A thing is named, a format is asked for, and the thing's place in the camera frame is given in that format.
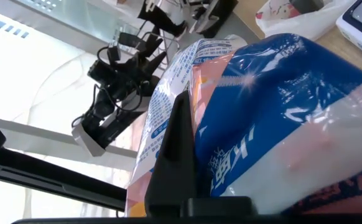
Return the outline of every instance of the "plastic bag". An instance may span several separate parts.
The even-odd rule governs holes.
[[[193,65],[228,54],[244,45],[246,42],[236,35],[230,35],[223,40],[202,39],[174,57],[149,103],[137,164],[127,190],[126,215],[128,217],[146,216],[144,197],[152,169],[169,122],[174,100],[189,87]]]
[[[256,14],[256,22],[266,37],[292,33],[317,40],[335,25],[336,20],[354,2],[324,0],[325,6],[321,10],[300,15],[289,0],[269,0]]]
[[[362,172],[362,71],[314,42],[274,35],[195,67],[192,80],[211,196],[244,195],[260,214],[280,213]]]

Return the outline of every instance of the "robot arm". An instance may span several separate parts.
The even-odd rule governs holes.
[[[153,72],[166,53],[162,52],[152,61],[147,58],[160,43],[161,41],[155,40],[147,47],[149,43],[143,40],[134,41],[133,44],[139,47],[140,51],[126,63],[118,63],[120,54],[117,46],[110,45],[98,51],[98,59],[88,72],[88,76],[99,83],[94,86],[93,103],[85,114],[72,123],[72,135],[76,142],[92,156],[102,156],[105,148],[147,111],[159,82]],[[107,50],[109,64],[100,59],[100,52],[103,50]]]

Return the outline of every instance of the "black cable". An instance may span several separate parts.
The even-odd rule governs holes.
[[[90,106],[90,108],[88,109],[87,112],[89,112],[90,110],[92,110],[93,107],[94,107],[94,104],[95,104],[95,94],[96,94],[95,90],[96,90],[97,88],[100,89],[99,86],[98,86],[97,84],[95,84],[95,85],[94,85],[94,90],[93,90],[93,103],[91,104],[91,106]],[[72,121],[72,128],[75,127],[76,121],[78,121],[79,119],[84,118],[85,116],[86,116],[86,113],[84,113],[84,114],[82,114],[81,116],[79,116],[79,117],[77,117],[76,119],[74,119],[74,120]]]
[[[94,85],[94,90],[93,90],[93,103],[91,104],[91,106],[90,106],[90,108],[88,109],[87,113],[88,113],[89,111],[91,111],[91,110],[93,109],[93,107],[94,107],[95,97],[96,97],[96,96],[95,96],[95,95],[96,95],[96,89],[103,90],[103,91],[105,92],[106,96],[109,98],[109,101],[110,101],[110,102],[112,103],[112,105],[113,105],[114,107],[116,107],[118,110],[121,110],[121,111],[124,111],[124,112],[133,112],[133,111],[135,111],[136,109],[138,109],[138,107],[140,107],[141,104],[142,104],[142,90],[139,88],[138,83],[137,83],[136,81],[134,81],[131,77],[129,77],[129,76],[127,76],[127,75],[124,75],[124,73],[122,73],[122,72],[117,72],[113,67],[111,67],[111,65],[107,64],[106,62],[104,62],[104,61],[102,60],[102,58],[101,58],[101,56],[100,56],[101,52],[102,52],[103,50],[108,50],[108,49],[109,49],[109,47],[102,47],[102,48],[100,48],[100,49],[97,51],[96,57],[97,57],[98,61],[100,61],[104,66],[106,66],[108,69],[110,69],[113,73],[120,74],[120,75],[122,75],[123,77],[127,78],[128,80],[130,80],[131,83],[132,83],[132,84],[134,85],[134,87],[136,88],[137,94],[139,95],[139,102],[138,102],[137,106],[136,106],[135,108],[133,108],[133,109],[129,109],[129,110],[124,109],[124,108],[122,108],[122,107],[120,107],[120,106],[118,106],[118,105],[116,104],[116,103],[120,102],[120,100],[119,100],[119,101],[116,100],[116,102],[114,102],[114,101],[112,100],[111,95],[109,94],[108,90],[107,90],[105,87],[99,87],[97,84],[95,84],[95,85]],[[83,118],[86,116],[87,113],[82,114],[81,116],[79,116],[79,117],[77,117],[76,119],[74,119],[74,120],[72,121],[72,128],[75,127],[76,121],[78,121],[79,119],[83,119]]]
[[[100,56],[100,53],[103,51],[103,50],[108,50],[109,47],[103,47],[101,49],[99,49],[97,51],[97,54],[96,54],[96,57],[98,58],[98,60],[103,63],[107,68],[109,68],[112,72],[114,73],[117,73],[117,74],[120,74],[122,75],[123,77],[127,78],[128,80],[131,81],[131,83],[134,85],[134,87],[136,88],[136,91],[137,91],[137,94],[139,95],[139,102],[137,104],[137,106],[133,109],[129,109],[129,110],[126,110],[120,106],[118,106],[113,100],[112,100],[112,97],[111,95],[109,94],[109,92],[107,91],[106,88],[104,87],[98,87],[100,90],[103,90],[106,95],[108,96],[109,100],[111,101],[111,103],[113,104],[113,106],[115,106],[117,109],[121,110],[121,111],[124,111],[124,112],[133,112],[135,111],[136,109],[138,109],[139,106],[141,106],[141,103],[142,103],[142,90],[139,88],[138,86],[138,83],[136,81],[134,81],[131,77],[127,76],[127,75],[124,75],[122,72],[116,72],[116,70],[114,68],[112,68],[110,65],[108,65],[106,62],[104,62]]]

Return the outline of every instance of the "white plastic bag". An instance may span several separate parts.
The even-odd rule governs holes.
[[[354,1],[324,0],[325,6],[321,10],[301,15],[289,0],[269,0],[256,14],[256,22],[266,37],[292,33],[317,40],[335,25]]]

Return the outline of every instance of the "wooden table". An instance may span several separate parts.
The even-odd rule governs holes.
[[[239,0],[234,10],[234,13],[260,39],[265,38],[265,35],[256,24],[256,13],[266,2],[267,0]],[[336,26],[319,38],[317,43],[362,69],[362,51],[346,40]]]

